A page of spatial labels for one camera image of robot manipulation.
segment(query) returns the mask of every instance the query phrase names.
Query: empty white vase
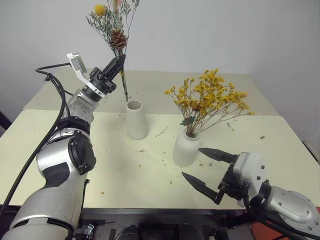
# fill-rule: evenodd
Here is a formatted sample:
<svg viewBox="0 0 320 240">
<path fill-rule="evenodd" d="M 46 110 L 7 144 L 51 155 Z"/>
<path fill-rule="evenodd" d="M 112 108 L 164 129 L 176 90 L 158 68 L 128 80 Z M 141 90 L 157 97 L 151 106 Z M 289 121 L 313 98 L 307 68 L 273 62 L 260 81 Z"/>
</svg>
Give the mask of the empty white vase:
<svg viewBox="0 0 320 240">
<path fill-rule="evenodd" d="M 126 133 L 135 140 L 143 139 L 148 134 L 148 125 L 144 105 L 137 100 L 126 104 Z"/>
<path fill-rule="evenodd" d="M 201 140 L 188 137 L 184 130 L 175 140 L 172 159 L 180 167 L 189 167 L 196 160 L 198 149 L 201 146 Z"/>
</svg>

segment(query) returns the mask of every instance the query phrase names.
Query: plant debris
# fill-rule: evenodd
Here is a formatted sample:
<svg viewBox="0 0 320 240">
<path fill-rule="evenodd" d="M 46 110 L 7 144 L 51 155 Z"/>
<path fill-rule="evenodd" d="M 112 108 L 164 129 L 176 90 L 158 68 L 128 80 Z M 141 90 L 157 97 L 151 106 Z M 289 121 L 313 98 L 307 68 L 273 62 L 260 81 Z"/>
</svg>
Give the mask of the plant debris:
<svg viewBox="0 0 320 240">
<path fill-rule="evenodd" d="M 168 128 L 169 128 L 169 126 L 166 126 L 165 130 L 163 130 L 162 132 L 160 132 L 157 136 L 155 136 L 155 138 L 158 137 L 158 136 L 161 135 L 161 134 L 164 134 L 165 131 L 167 131 Z"/>
<path fill-rule="evenodd" d="M 234 129 L 232 128 L 232 126 L 230 125 L 230 122 L 226 123 L 228 125 L 229 128 L 231 128 L 232 131 L 234 131 Z"/>
</svg>

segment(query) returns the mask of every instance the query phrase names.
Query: white wall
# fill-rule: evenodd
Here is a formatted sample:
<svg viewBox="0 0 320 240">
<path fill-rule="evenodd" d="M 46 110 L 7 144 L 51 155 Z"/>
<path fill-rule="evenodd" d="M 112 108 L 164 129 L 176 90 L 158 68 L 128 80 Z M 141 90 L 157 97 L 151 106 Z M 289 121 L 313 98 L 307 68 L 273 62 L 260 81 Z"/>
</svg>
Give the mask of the white wall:
<svg viewBox="0 0 320 240">
<path fill-rule="evenodd" d="M 0 110 L 14 119 L 44 84 L 34 69 L 80 52 L 103 67 L 108 46 L 85 15 L 103 0 L 0 1 Z M 126 68 L 250 73 L 319 152 L 319 0 L 141 0 Z"/>
</svg>

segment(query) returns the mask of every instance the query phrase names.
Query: white table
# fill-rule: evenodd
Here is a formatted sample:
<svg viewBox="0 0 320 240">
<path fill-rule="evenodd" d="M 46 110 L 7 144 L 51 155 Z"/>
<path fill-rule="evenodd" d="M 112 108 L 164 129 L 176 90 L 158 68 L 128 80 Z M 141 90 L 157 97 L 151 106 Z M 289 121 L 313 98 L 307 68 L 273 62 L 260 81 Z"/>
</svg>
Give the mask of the white table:
<svg viewBox="0 0 320 240">
<path fill-rule="evenodd" d="M 84 85 L 70 67 L 57 68 L 57 72 L 54 75 L 61 81 L 63 87 L 71 93 L 74 93 Z M 172 98 L 165 95 L 164 91 L 170 89 L 173 85 L 177 87 L 183 85 L 185 78 L 198 78 L 200 75 L 201 73 L 127 71 L 128 96 L 131 97 L 131 100 L 142 101 L 147 114 L 181 114 Z M 226 83 L 233 82 L 238 91 L 248 93 L 246 102 L 256 115 L 278 115 L 248 74 L 222 73 L 221 76 L 224 77 Z M 117 84 L 117 89 L 108 94 L 107 98 L 100 101 L 96 112 L 125 112 L 125 94 L 119 74 L 115 77 L 114 82 Z M 55 87 L 48 82 L 24 109 L 59 110 L 60 103 L 61 99 Z"/>
<path fill-rule="evenodd" d="M 54 110 L 24 110 L 0 138 L 0 202 L 3 202 L 24 162 L 56 118 Z M 187 168 L 173 164 L 176 136 L 183 130 L 179 115 L 148 114 L 149 134 L 132 140 L 126 135 L 125 115 L 95 112 L 91 142 L 97 159 L 89 172 L 84 206 L 88 208 L 237 209 L 236 200 L 224 196 L 220 205 L 193 189 L 184 171 L 217 190 L 228 164 L 199 154 Z M 206 131 L 203 147 L 233 154 L 260 152 L 265 156 L 272 185 L 306 195 L 320 206 L 320 168 L 280 116 L 243 116 Z M 155 137 L 167 126 L 167 131 Z M 45 181 L 33 162 L 12 201 L 21 205 Z"/>
</svg>

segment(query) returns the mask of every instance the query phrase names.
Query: bouquet of dried flowers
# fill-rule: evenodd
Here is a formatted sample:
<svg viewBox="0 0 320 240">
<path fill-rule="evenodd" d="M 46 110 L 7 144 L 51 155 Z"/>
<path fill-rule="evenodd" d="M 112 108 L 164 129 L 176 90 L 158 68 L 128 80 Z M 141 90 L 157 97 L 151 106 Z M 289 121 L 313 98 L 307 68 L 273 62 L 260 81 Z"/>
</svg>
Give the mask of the bouquet of dried flowers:
<svg viewBox="0 0 320 240">
<path fill-rule="evenodd" d="M 106 0 L 107 5 L 97 4 L 86 19 L 105 40 L 115 56 L 126 54 L 129 32 L 140 0 Z M 120 71 L 125 99 L 128 91 L 125 70 Z"/>
<path fill-rule="evenodd" d="M 187 78 L 178 92 L 176 86 L 164 92 L 173 98 L 182 112 L 181 125 L 186 126 L 186 135 L 190 138 L 195 138 L 202 131 L 220 122 L 254 114 L 248 111 L 249 106 L 243 101 L 248 94 L 235 91 L 235 86 L 231 82 L 223 85 L 223 77 L 216 76 L 218 71 L 218 69 L 206 70 L 194 88 L 192 84 L 195 79 Z"/>
</svg>

